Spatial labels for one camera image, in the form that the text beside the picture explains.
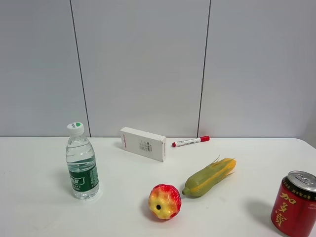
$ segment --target table surface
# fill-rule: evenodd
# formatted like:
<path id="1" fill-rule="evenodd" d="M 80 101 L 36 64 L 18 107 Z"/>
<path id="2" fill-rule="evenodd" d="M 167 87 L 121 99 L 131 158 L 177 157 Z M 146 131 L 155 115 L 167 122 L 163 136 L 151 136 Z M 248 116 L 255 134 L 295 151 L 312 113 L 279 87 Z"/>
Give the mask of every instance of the table surface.
<path id="1" fill-rule="evenodd" d="M 65 159 L 68 138 L 2 137 L 0 233 L 5 237 L 278 237 L 270 213 L 291 170 L 316 173 L 316 149 L 298 139 L 211 139 L 172 148 L 164 163 L 126 152 L 120 138 L 90 138 L 100 180 L 90 200 L 72 196 Z M 182 197 L 169 221 L 148 210 L 161 183 L 180 191 L 189 176 L 220 155 L 235 173 L 200 198 Z M 311 236 L 316 236 L 316 227 Z"/>

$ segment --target cardboard box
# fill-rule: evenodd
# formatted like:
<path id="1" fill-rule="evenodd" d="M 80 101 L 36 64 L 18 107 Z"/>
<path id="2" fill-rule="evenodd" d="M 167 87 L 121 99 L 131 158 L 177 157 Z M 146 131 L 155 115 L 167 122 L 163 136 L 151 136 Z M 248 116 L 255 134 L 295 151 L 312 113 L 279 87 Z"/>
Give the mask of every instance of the cardboard box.
<path id="1" fill-rule="evenodd" d="M 164 162 L 166 137 L 124 127 L 120 130 L 123 149 L 128 152 Z"/>

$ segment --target water bottle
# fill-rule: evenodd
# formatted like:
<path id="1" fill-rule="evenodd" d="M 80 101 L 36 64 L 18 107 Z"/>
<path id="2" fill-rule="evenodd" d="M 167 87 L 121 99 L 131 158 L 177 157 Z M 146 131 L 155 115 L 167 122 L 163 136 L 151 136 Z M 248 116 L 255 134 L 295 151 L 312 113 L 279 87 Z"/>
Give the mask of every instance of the water bottle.
<path id="1" fill-rule="evenodd" d="M 99 190 L 99 178 L 94 150 L 84 134 L 81 122 L 67 126 L 69 140 L 66 148 L 66 161 L 75 197 L 88 199 Z"/>

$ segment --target marker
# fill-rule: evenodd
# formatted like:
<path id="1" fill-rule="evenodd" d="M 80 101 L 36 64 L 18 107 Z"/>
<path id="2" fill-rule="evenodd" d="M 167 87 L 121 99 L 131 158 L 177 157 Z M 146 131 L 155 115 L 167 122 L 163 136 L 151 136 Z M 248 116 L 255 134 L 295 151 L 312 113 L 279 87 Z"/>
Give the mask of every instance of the marker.
<path id="1" fill-rule="evenodd" d="M 180 142 L 174 142 L 174 143 L 172 143 L 172 147 L 181 147 L 181 146 L 188 145 L 188 144 L 193 144 L 193 143 L 197 143 L 197 142 L 206 142 L 206 141 L 209 141 L 209 136 L 192 138 L 192 139 L 180 141 Z"/>

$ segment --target red can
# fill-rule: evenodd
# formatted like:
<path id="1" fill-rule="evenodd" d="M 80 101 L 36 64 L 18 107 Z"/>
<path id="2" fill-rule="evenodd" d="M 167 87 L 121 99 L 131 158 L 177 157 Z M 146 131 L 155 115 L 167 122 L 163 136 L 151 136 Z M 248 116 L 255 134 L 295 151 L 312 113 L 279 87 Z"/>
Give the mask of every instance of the red can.
<path id="1" fill-rule="evenodd" d="M 316 177 L 291 171 L 282 179 L 272 223 L 290 237 L 308 237 L 316 222 Z"/>

